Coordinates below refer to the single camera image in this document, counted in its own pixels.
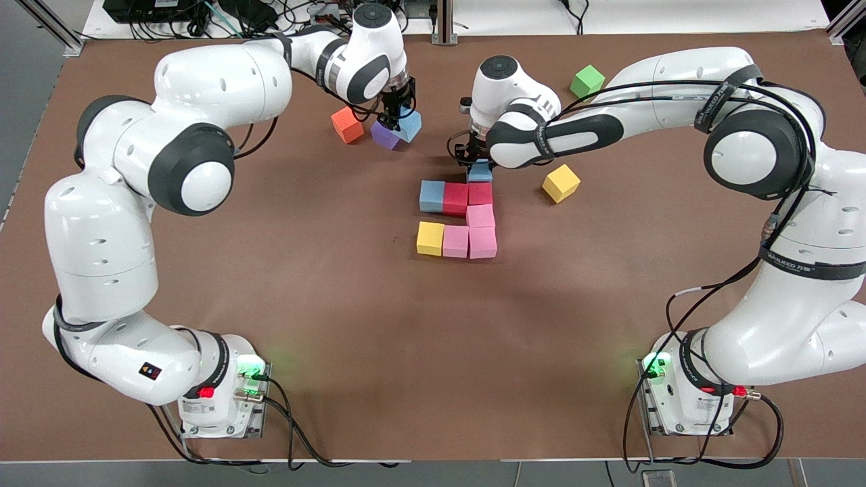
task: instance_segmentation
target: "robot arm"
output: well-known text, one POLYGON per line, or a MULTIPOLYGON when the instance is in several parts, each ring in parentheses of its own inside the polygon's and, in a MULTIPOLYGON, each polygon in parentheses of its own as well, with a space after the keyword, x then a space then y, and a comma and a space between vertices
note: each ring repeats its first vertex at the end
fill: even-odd
POLYGON ((486 64, 473 86, 469 145, 488 150, 499 166, 526 167, 699 121, 709 132, 704 166, 715 181, 759 198, 787 197, 770 221, 783 216, 787 224, 760 246, 758 275, 740 303, 712 327, 685 334, 685 345, 669 341, 662 350, 671 360, 649 388, 667 434, 707 434, 716 404, 714 431, 724 431, 730 385, 777 384, 866 363, 866 306, 850 301, 866 267, 866 155, 820 142, 824 114, 814 99, 746 79, 719 101, 719 85, 750 69, 752 58, 737 48, 694 49, 625 68, 591 104, 557 120, 559 103, 539 97, 516 62, 504 78, 486 64), (523 94, 523 86, 536 94, 523 94), (747 89, 758 86, 763 93, 747 89), (496 93, 496 103, 486 93, 496 93), (701 120, 713 104, 718 111, 701 120), (804 167, 806 153, 814 154, 814 169, 804 167))
POLYGON ((45 198, 60 297, 42 332, 70 365, 151 405, 177 400, 187 432, 246 433, 251 401, 262 399, 253 377, 264 371, 252 345, 168 327, 143 311, 158 287, 152 213, 158 205, 202 216, 228 197, 235 154, 226 129, 281 114, 293 70, 352 104, 404 88, 410 78, 391 11, 366 3, 354 15, 348 42, 309 29, 182 50, 157 65, 153 103, 107 96, 87 107, 77 130, 83 171, 45 198))

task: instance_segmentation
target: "light blue cube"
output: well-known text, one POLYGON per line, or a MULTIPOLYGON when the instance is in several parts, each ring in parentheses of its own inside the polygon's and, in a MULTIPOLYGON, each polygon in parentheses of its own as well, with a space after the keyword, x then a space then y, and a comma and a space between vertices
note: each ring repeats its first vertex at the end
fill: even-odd
POLYGON ((478 159, 466 171, 467 183, 489 183, 493 181, 493 171, 487 159, 478 159))
POLYGON ((400 107, 400 116, 405 118, 400 119, 400 130, 392 130, 395 135, 406 142, 412 142, 412 139, 415 139, 415 136, 421 131, 421 114, 412 112, 411 115, 406 116, 410 110, 407 107, 400 107))
POLYGON ((421 181, 421 198, 418 204, 421 211, 442 213, 445 199, 445 181, 421 181))

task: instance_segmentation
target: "gray floor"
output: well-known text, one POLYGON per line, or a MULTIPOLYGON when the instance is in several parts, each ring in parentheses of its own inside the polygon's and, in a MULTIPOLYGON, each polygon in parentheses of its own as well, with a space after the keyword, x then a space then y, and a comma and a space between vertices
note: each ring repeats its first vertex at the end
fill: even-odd
MULTIPOLYGON (((63 58, 62 49, 47 32, 14 2, 0 2, 0 214, 9 201, 33 140, 63 58)), ((69 164, 70 161, 57 161, 69 164)), ((846 487, 866 484, 866 461, 805 460, 809 487, 846 487)), ((283 486, 407 486, 510 487, 517 465, 500 462, 416 462, 386 470, 378 465, 354 465, 329 470, 307 465, 286 472, 276 465, 269 475, 256 476, 227 467, 201 467, 183 462, 105 462, 73 464, 0 464, 3 487, 130 487, 200 485, 283 486)), ((789 487, 785 460, 757 471, 726 471, 708 465, 674 468, 681 487, 789 487)), ((617 487, 638 486, 622 462, 611 462, 617 487)), ((601 462, 523 464, 522 487, 606 486, 601 462)))
MULTIPOLYGON (((0 2, 0 221, 63 65, 60 43, 15 2, 0 2)), ((70 161, 58 161, 68 164, 70 161)))

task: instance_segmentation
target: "brown table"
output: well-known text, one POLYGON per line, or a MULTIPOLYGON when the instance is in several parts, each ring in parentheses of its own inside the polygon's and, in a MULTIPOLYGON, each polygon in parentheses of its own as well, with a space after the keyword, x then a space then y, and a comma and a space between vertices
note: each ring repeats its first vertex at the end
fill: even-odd
MULTIPOLYGON (((77 170, 81 110, 104 94, 151 100, 157 60, 192 45, 89 42, 63 67, 0 233, 2 460, 175 457, 143 405, 79 376, 42 338, 57 292, 42 198, 77 170)), ((540 192, 555 166, 497 170, 500 254, 452 261, 415 253, 419 219, 452 221, 418 210, 419 181, 462 177, 445 140, 467 125, 457 102, 490 55, 516 56, 568 102, 587 63, 612 77, 648 56, 715 45, 741 46, 768 79, 815 95, 829 116, 825 141, 866 151, 866 102, 842 48, 821 31, 464 37, 452 49, 411 38, 424 120, 416 140, 393 153, 369 137, 343 145, 328 119, 339 103, 296 77, 274 137, 238 163, 219 211, 154 216, 161 288, 147 310, 250 339, 330 458, 615 458, 634 359, 664 333, 665 299, 752 259, 772 204, 714 183, 697 131, 652 133, 565 158, 583 184, 562 205, 540 192)), ((691 326, 723 316, 746 285, 720 293, 691 326)), ((864 383, 861 368, 763 388, 785 414, 781 455, 866 457, 864 383)), ((761 409, 709 453, 762 456, 774 425, 761 409)), ((199 448, 284 457, 286 427, 275 415, 268 422, 262 440, 199 448)), ((638 425, 630 451, 642 456, 638 425)), ((662 438, 656 453, 694 454, 697 443, 662 438)))

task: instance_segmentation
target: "colored block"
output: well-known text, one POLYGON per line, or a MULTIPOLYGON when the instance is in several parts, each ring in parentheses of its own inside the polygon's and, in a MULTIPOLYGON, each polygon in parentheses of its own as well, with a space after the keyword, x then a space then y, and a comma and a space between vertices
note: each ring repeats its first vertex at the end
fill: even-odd
POLYGON ((378 121, 373 122, 373 126, 370 127, 370 134, 373 136, 373 140, 377 144, 389 151, 393 151, 394 147, 396 147, 397 143, 400 141, 400 138, 394 132, 388 130, 388 127, 382 125, 378 121))
POLYGON ((488 226, 469 229, 469 258, 496 257, 496 228, 488 226))
POLYGON ((421 197, 418 205, 421 211, 428 213, 442 213, 442 205, 445 199, 444 181, 421 181, 421 197))
POLYGON ((444 233, 444 224, 420 222, 418 224, 418 253, 427 256, 441 256, 444 233))
POLYGON ((466 224, 469 228, 496 226, 493 205, 470 205, 466 208, 466 224))
POLYGON ((469 202, 469 185, 464 183, 445 183, 445 198, 442 202, 442 213, 455 217, 466 214, 469 202))
POLYGON ((463 259, 469 256, 468 226, 445 225, 445 233, 442 240, 442 256, 463 259))
POLYGON ((604 75, 599 73, 598 70, 590 64, 574 75, 574 80, 572 81, 572 93, 577 95, 578 98, 583 98, 588 94, 597 92, 601 89, 602 85, 604 85, 604 75))
POLYGON ((400 116, 405 117, 400 119, 400 130, 392 130, 391 133, 397 135, 401 140, 412 142, 418 132, 421 131, 421 114, 417 111, 411 111, 411 108, 400 107, 400 116))
POLYGON ((364 126, 355 118, 355 113, 349 107, 343 108, 331 115, 333 129, 346 144, 364 135, 364 126))
POLYGON ((493 171, 486 159, 478 159, 466 172, 467 183, 489 183, 493 181, 493 171))
POLYGON ((493 183, 470 183, 469 184, 470 205, 492 205, 493 183))
POLYGON ((578 189, 579 184, 580 178, 563 164, 559 169, 547 175, 541 187, 553 198, 554 203, 559 203, 578 189))

